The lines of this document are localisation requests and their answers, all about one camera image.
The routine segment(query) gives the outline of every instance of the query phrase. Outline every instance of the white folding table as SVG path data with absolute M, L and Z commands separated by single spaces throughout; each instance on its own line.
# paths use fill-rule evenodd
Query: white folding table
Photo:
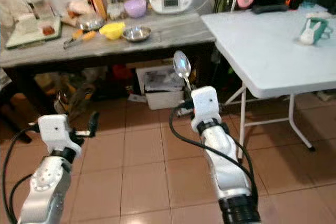
M 216 37 L 217 49 L 241 78 L 242 87 L 225 104 L 241 94 L 239 142 L 243 145 L 245 127 L 289 121 L 306 146 L 314 147 L 293 120 L 295 94 L 336 88 L 336 19 L 328 19 L 335 30 L 328 40 L 315 46 L 301 45 L 297 39 L 306 14 L 324 11 L 322 7 L 295 11 L 253 14 L 251 11 L 202 16 Z M 257 98 L 290 95 L 287 118 L 245 123 L 246 88 Z

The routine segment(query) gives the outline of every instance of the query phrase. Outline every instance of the yellow sponge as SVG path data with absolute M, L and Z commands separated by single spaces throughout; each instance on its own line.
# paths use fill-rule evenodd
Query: yellow sponge
M 110 40 L 119 39 L 124 31 L 125 23 L 109 23 L 99 29 L 100 34 L 105 35 Z

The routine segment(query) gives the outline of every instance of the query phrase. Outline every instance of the gray countertop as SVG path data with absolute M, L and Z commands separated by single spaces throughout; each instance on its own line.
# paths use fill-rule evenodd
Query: gray countertop
M 134 25 L 150 27 L 152 29 L 151 37 L 144 42 L 134 44 L 125 39 L 110 41 L 104 36 L 97 36 L 93 40 L 64 50 L 63 42 L 69 39 L 76 29 L 63 25 L 62 37 L 59 39 L 47 41 L 40 46 L 12 50 L 3 49 L 0 66 L 10 68 L 85 57 L 122 55 L 133 51 L 147 51 L 215 41 L 215 37 L 197 13 L 179 15 L 149 13 L 142 18 L 129 18 L 124 22 L 127 27 Z

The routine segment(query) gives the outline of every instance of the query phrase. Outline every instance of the yellow object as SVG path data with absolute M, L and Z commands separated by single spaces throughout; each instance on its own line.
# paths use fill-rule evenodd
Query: yellow object
M 105 35 L 110 40 L 119 39 L 124 31 L 125 23 L 117 22 L 117 23 L 109 23 L 104 25 L 100 30 L 100 34 Z
M 107 18 L 106 11 L 103 5 L 102 0 L 92 0 L 94 4 L 94 8 L 96 9 L 97 14 L 103 19 Z

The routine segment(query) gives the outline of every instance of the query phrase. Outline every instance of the orange bottle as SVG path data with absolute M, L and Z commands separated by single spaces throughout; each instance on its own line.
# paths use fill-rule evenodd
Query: orange bottle
M 94 4 L 94 8 L 96 9 L 96 12 L 99 16 L 101 16 L 103 19 L 107 18 L 106 11 L 103 5 L 102 0 L 92 0 Z

